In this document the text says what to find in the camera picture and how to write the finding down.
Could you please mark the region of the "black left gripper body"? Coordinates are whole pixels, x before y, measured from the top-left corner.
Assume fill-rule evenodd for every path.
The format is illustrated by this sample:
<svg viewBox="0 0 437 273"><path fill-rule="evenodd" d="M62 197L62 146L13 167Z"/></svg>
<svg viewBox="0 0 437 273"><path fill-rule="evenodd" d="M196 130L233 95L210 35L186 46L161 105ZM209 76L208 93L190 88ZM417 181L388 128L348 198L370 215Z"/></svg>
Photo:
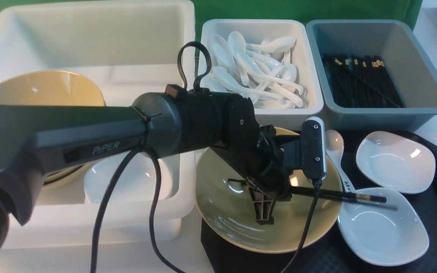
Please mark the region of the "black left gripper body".
<svg viewBox="0 0 437 273"><path fill-rule="evenodd" d="M300 135L279 135L274 126L260 126L254 146L232 149L213 145L226 164L252 187L277 201L290 201L290 176L302 169Z"/></svg>

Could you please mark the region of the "left robot arm dark grey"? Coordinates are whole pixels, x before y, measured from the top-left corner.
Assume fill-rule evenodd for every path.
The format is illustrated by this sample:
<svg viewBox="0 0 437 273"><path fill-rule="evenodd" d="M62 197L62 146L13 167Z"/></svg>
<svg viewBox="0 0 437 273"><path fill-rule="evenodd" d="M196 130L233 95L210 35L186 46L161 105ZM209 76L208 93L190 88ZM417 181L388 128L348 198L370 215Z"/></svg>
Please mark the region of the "left robot arm dark grey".
<svg viewBox="0 0 437 273"><path fill-rule="evenodd" d="M138 153L159 158L205 147L246 182L274 200L290 197L289 176L305 170L306 131L276 136L260 127L253 103L241 95L187 91L140 95L130 107L28 107L0 104L0 248L9 214L28 223L45 175L129 151L110 181L93 231L91 269L96 272L99 233L118 179Z"/></svg>

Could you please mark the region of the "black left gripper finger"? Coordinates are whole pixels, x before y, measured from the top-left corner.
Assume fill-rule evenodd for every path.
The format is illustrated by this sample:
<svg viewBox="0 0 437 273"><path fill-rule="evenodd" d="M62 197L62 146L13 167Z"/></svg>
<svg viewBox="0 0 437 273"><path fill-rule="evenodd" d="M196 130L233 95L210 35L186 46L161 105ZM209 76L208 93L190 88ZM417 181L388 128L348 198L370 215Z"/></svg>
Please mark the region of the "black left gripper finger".
<svg viewBox="0 0 437 273"><path fill-rule="evenodd" d="M253 202L255 221L259 225L273 225L274 217L272 213L276 200L253 187L248 187L248 191Z"/></svg>

